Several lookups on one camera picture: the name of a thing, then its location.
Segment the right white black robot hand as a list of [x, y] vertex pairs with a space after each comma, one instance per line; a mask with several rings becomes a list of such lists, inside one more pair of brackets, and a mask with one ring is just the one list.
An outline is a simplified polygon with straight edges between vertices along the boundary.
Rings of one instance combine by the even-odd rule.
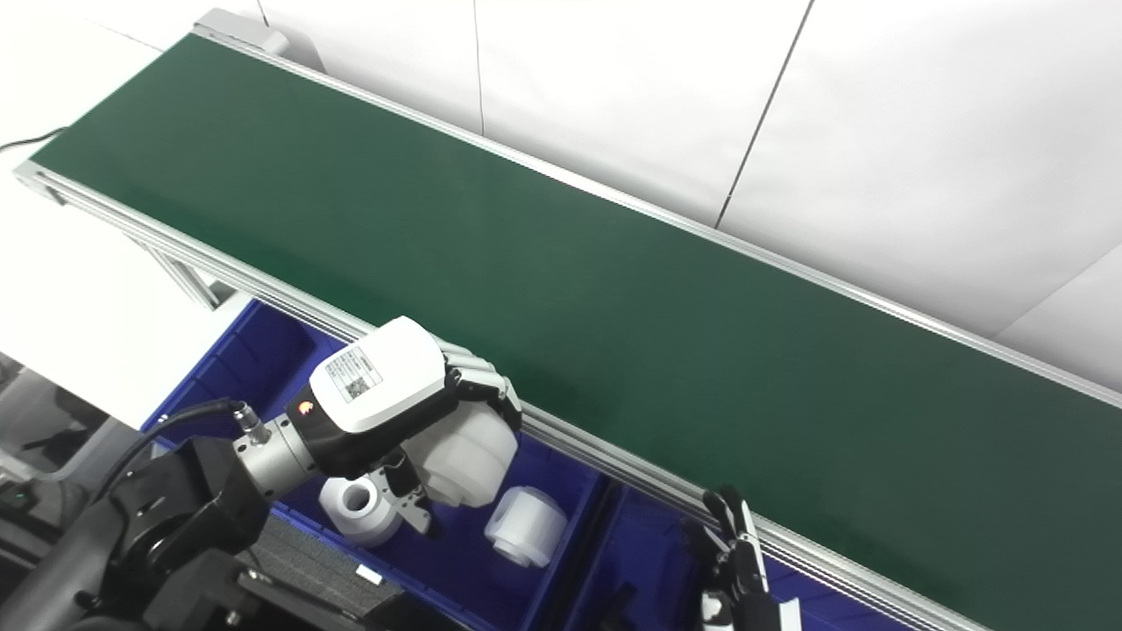
[[798, 598], [773, 598], [749, 504], [729, 484], [705, 491], [703, 507], [717, 530], [684, 525], [686, 548], [702, 570], [699, 630], [801, 630]]

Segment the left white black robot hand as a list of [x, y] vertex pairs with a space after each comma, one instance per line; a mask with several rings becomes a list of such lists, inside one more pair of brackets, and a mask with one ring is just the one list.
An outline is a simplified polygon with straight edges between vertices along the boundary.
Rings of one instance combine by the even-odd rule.
[[405, 451], [459, 412], [521, 430], [522, 403], [508, 377], [469, 349], [444, 341], [405, 316], [329, 356], [286, 406], [286, 418], [321, 474], [373, 475], [420, 534], [436, 538], [436, 492]]

